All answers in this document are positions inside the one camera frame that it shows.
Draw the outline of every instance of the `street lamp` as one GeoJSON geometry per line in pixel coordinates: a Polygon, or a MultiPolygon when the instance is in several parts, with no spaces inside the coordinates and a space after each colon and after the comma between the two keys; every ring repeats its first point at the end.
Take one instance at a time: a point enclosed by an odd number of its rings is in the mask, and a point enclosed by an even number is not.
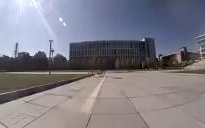
{"type": "Polygon", "coordinates": [[[52,52],[54,50],[52,50],[52,42],[53,40],[49,40],[49,43],[50,43],[50,49],[49,49],[49,62],[48,62],[48,74],[51,75],[51,55],[52,55],[52,52]]]}

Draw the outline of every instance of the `white line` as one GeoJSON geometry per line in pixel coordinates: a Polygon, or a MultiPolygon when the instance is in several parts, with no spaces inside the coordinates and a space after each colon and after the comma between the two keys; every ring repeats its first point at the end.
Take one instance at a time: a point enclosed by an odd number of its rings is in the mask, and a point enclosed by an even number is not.
{"type": "Polygon", "coordinates": [[[100,92],[100,88],[102,87],[104,81],[105,81],[106,77],[104,77],[100,83],[97,85],[97,87],[93,90],[93,92],[91,93],[90,97],[88,98],[88,100],[85,102],[85,104],[81,107],[81,112],[86,112],[86,113],[90,113],[93,105],[98,97],[98,94],[100,92]]]}

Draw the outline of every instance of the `paving tile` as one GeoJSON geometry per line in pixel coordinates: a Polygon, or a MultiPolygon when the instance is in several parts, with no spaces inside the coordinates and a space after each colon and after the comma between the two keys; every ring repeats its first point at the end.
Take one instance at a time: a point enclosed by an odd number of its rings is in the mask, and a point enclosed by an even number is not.
{"type": "Polygon", "coordinates": [[[48,108],[32,105],[28,103],[19,104],[13,108],[0,108],[0,121],[7,127],[23,127],[33,121],[38,116],[42,115],[48,108]]]}
{"type": "Polygon", "coordinates": [[[64,96],[56,96],[56,95],[45,95],[38,99],[30,101],[31,104],[41,105],[49,108],[53,108],[54,106],[62,103],[68,97],[64,96]]]}
{"type": "Polygon", "coordinates": [[[137,114],[95,114],[87,128],[147,128],[137,114]]]}
{"type": "Polygon", "coordinates": [[[126,98],[126,96],[119,86],[103,86],[99,98],[126,98]]]}
{"type": "Polygon", "coordinates": [[[128,99],[98,99],[93,113],[134,113],[134,105],[128,99]]]}
{"type": "Polygon", "coordinates": [[[67,99],[56,108],[62,109],[67,112],[91,112],[95,99],[87,99],[82,97],[73,97],[67,99]]]}
{"type": "Polygon", "coordinates": [[[183,111],[205,123],[205,102],[196,101],[180,107],[183,111]]]}
{"type": "Polygon", "coordinates": [[[149,128],[205,128],[205,124],[185,114],[179,108],[142,113],[149,128]]]}
{"type": "Polygon", "coordinates": [[[123,90],[125,91],[127,97],[145,97],[150,95],[145,90],[142,90],[140,87],[135,86],[125,86],[123,87],[123,90]]]}
{"type": "Polygon", "coordinates": [[[156,110],[160,110],[172,106],[168,102],[156,96],[130,98],[130,100],[134,104],[137,111],[139,112],[156,111],[156,110]]]}
{"type": "Polygon", "coordinates": [[[53,109],[25,128],[85,128],[90,114],[53,109]]]}

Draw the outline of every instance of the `paved plaza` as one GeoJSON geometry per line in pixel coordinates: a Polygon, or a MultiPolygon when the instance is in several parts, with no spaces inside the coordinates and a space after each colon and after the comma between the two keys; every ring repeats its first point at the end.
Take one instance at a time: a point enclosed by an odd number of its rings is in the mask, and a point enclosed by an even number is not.
{"type": "Polygon", "coordinates": [[[106,73],[0,105],[0,128],[205,128],[205,75],[106,73]]]}

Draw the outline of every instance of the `sunlight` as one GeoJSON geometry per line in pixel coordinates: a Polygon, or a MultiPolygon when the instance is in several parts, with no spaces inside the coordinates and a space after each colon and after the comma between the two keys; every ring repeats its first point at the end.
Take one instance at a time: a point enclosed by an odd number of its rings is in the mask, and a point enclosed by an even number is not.
{"type": "Polygon", "coordinates": [[[53,40],[57,41],[57,38],[56,38],[56,36],[55,36],[54,31],[51,29],[51,27],[50,27],[48,21],[47,21],[46,18],[44,17],[44,13],[43,13],[44,10],[43,10],[43,8],[42,8],[41,5],[39,4],[39,2],[36,2],[36,0],[31,0],[31,1],[32,1],[34,7],[37,9],[38,14],[40,15],[40,19],[41,19],[41,21],[43,22],[43,24],[44,24],[44,26],[45,26],[45,28],[46,28],[46,30],[47,30],[47,33],[48,33],[49,36],[50,36],[49,38],[52,38],[53,40]]]}
{"type": "Polygon", "coordinates": [[[63,19],[61,17],[58,18],[60,22],[63,22],[63,19]]]}
{"type": "Polygon", "coordinates": [[[66,23],[65,23],[65,22],[63,23],[63,26],[65,26],[65,27],[66,27],[66,23]]]}

